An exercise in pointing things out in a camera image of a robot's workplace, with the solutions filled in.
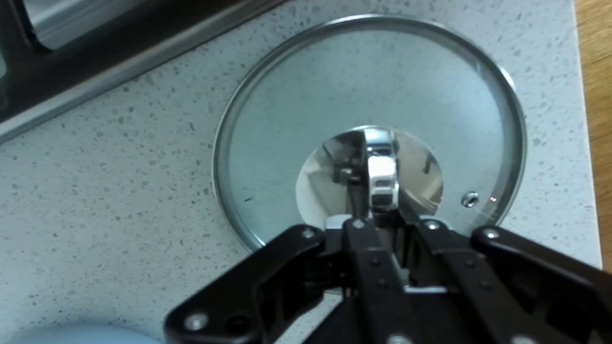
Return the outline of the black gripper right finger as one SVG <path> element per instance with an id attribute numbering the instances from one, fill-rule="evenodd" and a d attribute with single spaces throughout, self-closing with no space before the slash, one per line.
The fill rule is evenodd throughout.
<path id="1" fill-rule="evenodd" d="M 443 287 L 483 341 L 612 344 L 612 276 L 497 226 L 399 213 L 411 287 Z"/>

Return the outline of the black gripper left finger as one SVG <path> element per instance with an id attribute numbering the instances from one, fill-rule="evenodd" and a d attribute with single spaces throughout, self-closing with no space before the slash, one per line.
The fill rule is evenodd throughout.
<path id="1" fill-rule="evenodd" d="M 342 300 L 306 344 L 420 344 L 395 264 L 359 218 L 292 226 L 189 297 L 164 320 L 168 344 L 271 344 L 328 289 Z"/>

